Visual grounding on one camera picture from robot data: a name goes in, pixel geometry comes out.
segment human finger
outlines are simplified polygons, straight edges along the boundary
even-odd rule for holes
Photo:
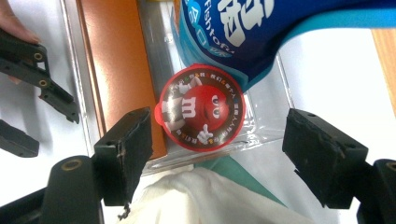
[[[15,84],[17,84],[17,85],[21,83],[21,80],[18,79],[18,78],[15,78],[15,77],[12,77],[12,76],[8,76],[8,78],[9,78],[13,83],[15,83]]]
[[[0,0],[0,28],[23,41],[32,44],[38,44],[40,42],[40,38],[24,27],[21,21],[15,16],[8,0]]]

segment white glove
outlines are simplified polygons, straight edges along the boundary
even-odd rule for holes
[[[183,84],[178,84],[178,91],[180,91],[181,94],[186,94],[187,91],[191,90],[190,84],[183,85]]]
[[[197,138],[202,144],[206,145],[207,139],[209,139],[210,137],[213,137],[213,133],[207,131],[207,124],[205,124],[204,130],[198,133]]]

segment blue package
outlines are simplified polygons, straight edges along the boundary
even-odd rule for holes
[[[184,64],[205,63],[233,76],[243,91],[272,69],[279,48],[307,31],[396,27],[394,0],[181,0],[173,24]]]

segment teal plastic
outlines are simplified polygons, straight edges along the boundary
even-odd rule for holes
[[[196,163],[194,167],[204,167],[208,170],[218,173],[233,182],[250,189],[272,201],[283,204],[274,194],[266,189],[262,184],[259,183],[248,171],[246,171],[238,162],[233,158],[226,156],[219,159],[204,161]]]
[[[324,12],[307,18],[298,23],[283,38],[282,45],[293,39],[297,35],[306,32],[331,29],[331,28],[392,28],[396,27],[396,4],[387,3],[384,7],[372,8],[350,8],[341,9],[330,12]],[[184,13],[180,12],[180,21],[184,21]],[[193,63],[205,63],[214,65],[231,74],[239,83],[242,91],[247,91],[254,84],[262,80],[272,69],[270,64],[261,73],[248,81],[248,76],[236,69],[218,63],[205,56],[196,45],[187,30],[185,22],[180,23],[179,33],[181,38],[175,38],[177,48],[179,49],[180,58],[185,65],[189,66]]]

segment wooden surface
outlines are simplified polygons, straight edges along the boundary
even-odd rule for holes
[[[156,101],[136,1],[78,0],[78,12],[100,134],[126,113],[149,106],[151,158],[165,156],[163,129],[153,113]]]
[[[378,29],[372,33],[396,116],[396,29]]]

